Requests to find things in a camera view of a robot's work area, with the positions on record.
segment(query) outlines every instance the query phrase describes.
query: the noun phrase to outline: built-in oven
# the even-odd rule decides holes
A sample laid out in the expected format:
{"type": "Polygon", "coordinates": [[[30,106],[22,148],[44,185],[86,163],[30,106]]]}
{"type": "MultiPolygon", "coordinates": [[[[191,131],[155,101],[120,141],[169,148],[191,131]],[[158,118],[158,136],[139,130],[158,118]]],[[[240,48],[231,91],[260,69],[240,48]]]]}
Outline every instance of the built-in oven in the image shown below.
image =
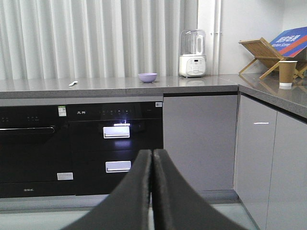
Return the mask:
{"type": "Polygon", "coordinates": [[[163,148],[162,102],[67,105],[76,195],[110,194],[141,149],[163,148]]]}
{"type": "Polygon", "coordinates": [[[65,106],[0,107],[0,198],[73,195],[65,106]]]}

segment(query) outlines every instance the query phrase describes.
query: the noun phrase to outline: gray countertop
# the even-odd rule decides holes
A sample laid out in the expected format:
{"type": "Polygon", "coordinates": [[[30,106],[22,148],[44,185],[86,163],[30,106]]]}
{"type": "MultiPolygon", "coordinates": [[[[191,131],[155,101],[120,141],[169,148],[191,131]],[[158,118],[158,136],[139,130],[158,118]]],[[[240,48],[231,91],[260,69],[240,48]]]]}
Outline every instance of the gray countertop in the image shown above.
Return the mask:
{"type": "Polygon", "coordinates": [[[53,99],[151,96],[165,93],[236,92],[307,118],[307,78],[298,78],[289,90],[280,89],[278,75],[259,80],[260,74],[237,74],[183,78],[158,76],[153,83],[135,78],[0,80],[0,99],[53,99]]]}

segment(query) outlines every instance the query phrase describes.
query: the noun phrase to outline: gray cabinet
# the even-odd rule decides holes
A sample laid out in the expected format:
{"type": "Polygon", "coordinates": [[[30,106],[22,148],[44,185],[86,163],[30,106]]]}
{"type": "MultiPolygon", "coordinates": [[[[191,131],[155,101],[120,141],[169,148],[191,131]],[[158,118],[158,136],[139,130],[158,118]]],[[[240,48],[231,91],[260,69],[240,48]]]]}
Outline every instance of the gray cabinet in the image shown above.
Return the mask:
{"type": "Polygon", "coordinates": [[[233,189],[237,95],[165,97],[164,148],[198,192],[233,189]]]}
{"type": "Polygon", "coordinates": [[[261,230],[307,226],[307,124],[240,98],[235,191],[261,230]]]}
{"type": "Polygon", "coordinates": [[[277,112],[240,97],[235,191],[265,230],[277,112]]]}
{"type": "Polygon", "coordinates": [[[307,228],[307,124],[278,112],[267,230],[307,228]]]}

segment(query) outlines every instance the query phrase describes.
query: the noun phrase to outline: silver handle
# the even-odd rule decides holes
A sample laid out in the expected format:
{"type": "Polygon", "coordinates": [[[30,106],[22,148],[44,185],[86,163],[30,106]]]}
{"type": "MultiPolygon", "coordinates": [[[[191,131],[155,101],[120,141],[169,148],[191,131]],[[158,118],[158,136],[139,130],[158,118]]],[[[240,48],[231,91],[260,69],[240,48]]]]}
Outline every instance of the silver handle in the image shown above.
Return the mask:
{"type": "Polygon", "coordinates": [[[121,172],[128,172],[130,168],[124,168],[124,169],[106,169],[107,173],[121,173],[121,172]]]}
{"type": "Polygon", "coordinates": [[[103,127],[104,138],[129,138],[129,126],[103,127]]]}
{"type": "Polygon", "coordinates": [[[131,161],[107,161],[106,173],[124,173],[129,172],[131,161]]]}
{"type": "Polygon", "coordinates": [[[128,138],[129,134],[105,134],[106,138],[128,138]]]}
{"type": "Polygon", "coordinates": [[[54,127],[39,128],[0,128],[0,135],[19,135],[19,134],[53,134],[54,127]]]}

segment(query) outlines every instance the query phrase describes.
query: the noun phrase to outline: oven door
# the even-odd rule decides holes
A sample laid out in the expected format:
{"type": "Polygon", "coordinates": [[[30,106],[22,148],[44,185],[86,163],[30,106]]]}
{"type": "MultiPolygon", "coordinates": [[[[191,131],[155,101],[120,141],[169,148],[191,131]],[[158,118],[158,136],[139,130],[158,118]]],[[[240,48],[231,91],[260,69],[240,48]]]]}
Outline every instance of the oven door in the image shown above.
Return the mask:
{"type": "Polygon", "coordinates": [[[76,195],[110,194],[139,150],[163,148],[162,119],[70,122],[70,138],[76,195]]]}
{"type": "Polygon", "coordinates": [[[64,123],[0,126],[0,197],[72,195],[68,140],[64,123]]]}

